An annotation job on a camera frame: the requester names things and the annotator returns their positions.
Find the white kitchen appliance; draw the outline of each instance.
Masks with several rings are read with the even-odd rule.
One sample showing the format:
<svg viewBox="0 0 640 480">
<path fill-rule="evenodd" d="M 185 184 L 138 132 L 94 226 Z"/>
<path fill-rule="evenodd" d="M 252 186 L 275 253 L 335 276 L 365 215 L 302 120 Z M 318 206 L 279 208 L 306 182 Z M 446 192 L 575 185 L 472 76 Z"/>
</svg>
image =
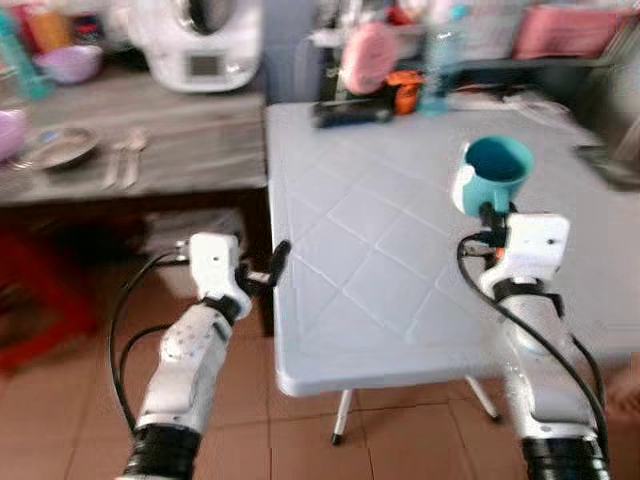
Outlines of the white kitchen appliance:
<svg viewBox="0 0 640 480">
<path fill-rule="evenodd" d="M 132 0 L 129 37 L 165 87 L 225 92 L 260 66 L 262 12 L 262 0 Z"/>
</svg>

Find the white plastic table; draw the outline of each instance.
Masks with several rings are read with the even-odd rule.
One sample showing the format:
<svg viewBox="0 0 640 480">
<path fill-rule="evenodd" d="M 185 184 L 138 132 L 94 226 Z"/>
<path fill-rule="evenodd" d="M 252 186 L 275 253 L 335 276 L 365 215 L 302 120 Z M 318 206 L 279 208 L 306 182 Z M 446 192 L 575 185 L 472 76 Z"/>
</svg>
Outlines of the white plastic table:
<svg viewBox="0 0 640 480">
<path fill-rule="evenodd" d="M 573 332 L 601 361 L 640 349 L 640 196 L 608 190 L 572 153 L 596 140 L 567 127 L 483 111 L 315 130 L 309 104 L 270 107 L 274 244 L 293 242 L 276 290 L 280 389 L 304 396 L 499 372 L 496 316 L 455 267 L 458 240 L 480 225 L 449 195 L 461 145 L 487 135 L 513 136 L 536 158 L 519 210 L 572 222 L 553 291 Z"/>
</svg>

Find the black cable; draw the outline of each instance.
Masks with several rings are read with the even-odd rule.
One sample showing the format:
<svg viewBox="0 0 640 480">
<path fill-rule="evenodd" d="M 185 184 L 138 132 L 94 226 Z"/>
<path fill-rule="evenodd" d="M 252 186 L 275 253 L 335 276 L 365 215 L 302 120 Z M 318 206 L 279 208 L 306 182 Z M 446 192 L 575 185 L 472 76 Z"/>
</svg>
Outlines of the black cable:
<svg viewBox="0 0 640 480">
<path fill-rule="evenodd" d="M 107 337 L 107 366 L 109 371 L 111 372 L 111 382 L 116 397 L 118 399 L 118 403 L 120 404 L 120 410 L 122 415 L 124 416 L 129 430 L 131 433 L 134 432 L 136 427 L 136 419 L 129 408 L 129 405 L 126 400 L 126 395 L 124 391 L 124 385 L 122 383 L 122 379 L 120 376 L 120 368 L 116 365 L 116 345 L 115 345 L 115 336 L 116 336 L 116 328 L 118 323 L 120 322 L 120 318 L 122 317 L 122 311 L 124 310 L 127 301 L 129 300 L 129 296 L 131 292 L 136 288 L 136 286 L 140 283 L 140 281 L 146 276 L 149 271 L 155 267 L 158 263 L 160 263 L 165 258 L 176 255 L 176 250 L 172 250 L 170 252 L 165 252 L 160 254 L 151 260 L 149 260 L 139 271 L 135 274 L 135 276 L 122 287 L 120 291 L 120 296 L 118 297 L 118 301 L 116 302 L 116 306 L 113 310 L 113 314 L 111 316 L 111 325 L 109 327 L 109 336 Z"/>
<path fill-rule="evenodd" d="M 123 410 L 131 411 L 131 407 L 129 405 L 129 401 L 127 400 L 126 388 L 125 388 L 125 369 L 127 368 L 127 359 L 129 358 L 129 353 L 131 353 L 131 349 L 134 345 L 140 341 L 142 338 L 150 335 L 152 333 L 161 332 L 163 330 L 167 330 L 171 325 L 156 325 L 155 327 L 145 328 L 144 330 L 136 333 L 133 337 L 129 339 L 127 344 L 122 349 L 120 353 L 120 361 L 118 362 L 118 377 L 120 378 L 120 382 L 122 384 L 122 399 L 121 404 L 123 405 Z"/>
<path fill-rule="evenodd" d="M 602 450 L 603 457 L 605 461 L 609 462 L 609 434 L 607 430 L 607 421 L 604 416 L 604 412 L 598 399 L 595 397 L 589 386 L 584 382 L 584 380 L 580 377 L 576 369 L 569 363 L 569 361 L 560 353 L 547 339 L 542 336 L 535 328 L 530 326 L 527 322 L 517 317 L 513 313 L 511 313 L 508 309 L 497 303 L 493 298 L 484 294 L 482 290 L 476 285 L 476 282 L 471 278 L 469 271 L 467 270 L 464 264 L 464 248 L 467 242 L 470 241 L 478 241 L 479 238 L 482 238 L 481 234 L 468 235 L 464 237 L 458 243 L 458 248 L 456 251 L 456 260 L 458 262 L 458 268 L 464 281 L 467 285 L 480 297 L 480 299 L 489 305 L 494 310 L 498 311 L 501 315 L 515 323 L 518 327 L 522 328 L 525 332 L 531 335 L 534 340 L 536 340 L 540 345 L 542 345 L 545 350 L 547 350 L 557 361 L 562 365 L 562 367 L 567 371 L 567 373 L 573 378 L 573 380 L 578 384 L 580 390 L 587 397 L 587 401 L 591 406 L 593 411 L 593 415 L 596 420 L 597 426 L 597 434 L 598 434 L 598 443 L 600 444 L 600 449 Z"/>
<path fill-rule="evenodd" d="M 596 359 L 593 358 L 591 352 L 587 350 L 580 340 L 576 337 L 573 337 L 573 344 L 576 346 L 582 356 L 585 358 L 587 363 L 589 364 L 589 368 L 591 369 L 591 374 L 593 375 L 593 381 L 596 384 L 596 395 L 598 396 L 598 402 L 600 402 L 600 406 L 602 406 L 602 410 L 607 409 L 607 399 L 604 391 L 604 381 L 602 380 L 602 374 L 600 373 L 600 368 L 598 367 L 598 363 Z"/>
</svg>

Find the red stool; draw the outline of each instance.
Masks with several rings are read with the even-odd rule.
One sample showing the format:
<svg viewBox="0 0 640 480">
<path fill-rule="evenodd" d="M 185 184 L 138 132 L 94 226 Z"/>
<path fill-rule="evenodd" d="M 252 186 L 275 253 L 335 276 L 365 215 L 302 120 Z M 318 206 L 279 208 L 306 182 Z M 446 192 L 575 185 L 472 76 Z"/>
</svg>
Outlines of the red stool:
<svg viewBox="0 0 640 480">
<path fill-rule="evenodd" d="M 0 230 L 0 286 L 19 284 L 59 321 L 45 332 L 0 350 L 0 370 L 14 370 L 58 345 L 94 333 L 91 302 L 69 281 L 70 267 L 18 230 Z"/>
</svg>

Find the tiled floor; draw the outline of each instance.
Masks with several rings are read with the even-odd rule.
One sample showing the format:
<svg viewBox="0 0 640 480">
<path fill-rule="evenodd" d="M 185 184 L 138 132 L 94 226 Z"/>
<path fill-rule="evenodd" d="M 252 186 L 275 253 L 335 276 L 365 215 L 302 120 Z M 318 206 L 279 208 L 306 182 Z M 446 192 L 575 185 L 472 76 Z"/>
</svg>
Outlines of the tiled floor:
<svg viewBox="0 0 640 480">
<path fill-rule="evenodd" d="M 104 278 L 99 298 L 112 298 Z M 152 277 L 136 294 L 126 334 L 176 318 L 188 300 Z M 293 399 L 273 375 L 273 343 L 257 314 L 237 326 L 219 377 L 196 479 L 519 480 L 523 460 L 508 424 L 487 421 L 464 382 L 358 391 L 346 442 L 329 438 L 338 394 Z M 156 362 L 159 336 L 134 350 L 127 388 L 135 405 Z M 103 334 L 0 378 L 0 477 L 111 480 L 129 439 L 107 383 Z M 487 388 L 503 411 L 499 382 Z M 640 432 L 613 428 L 615 480 L 640 479 Z"/>
</svg>

